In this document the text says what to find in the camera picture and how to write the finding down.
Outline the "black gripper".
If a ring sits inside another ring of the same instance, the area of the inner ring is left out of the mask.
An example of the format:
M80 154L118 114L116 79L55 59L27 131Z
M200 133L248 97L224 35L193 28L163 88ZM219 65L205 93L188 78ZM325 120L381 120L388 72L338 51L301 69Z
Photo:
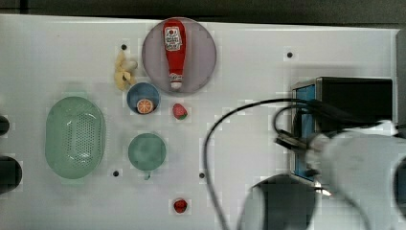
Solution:
M294 136L292 133L280 129L275 143L288 150L308 150L309 145L306 139Z

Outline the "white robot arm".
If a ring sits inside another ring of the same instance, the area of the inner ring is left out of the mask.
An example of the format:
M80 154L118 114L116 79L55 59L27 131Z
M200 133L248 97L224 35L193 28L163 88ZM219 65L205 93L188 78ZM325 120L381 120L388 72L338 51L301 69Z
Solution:
M289 173L254 185L237 230L405 230L405 140L391 121L317 135L318 187Z

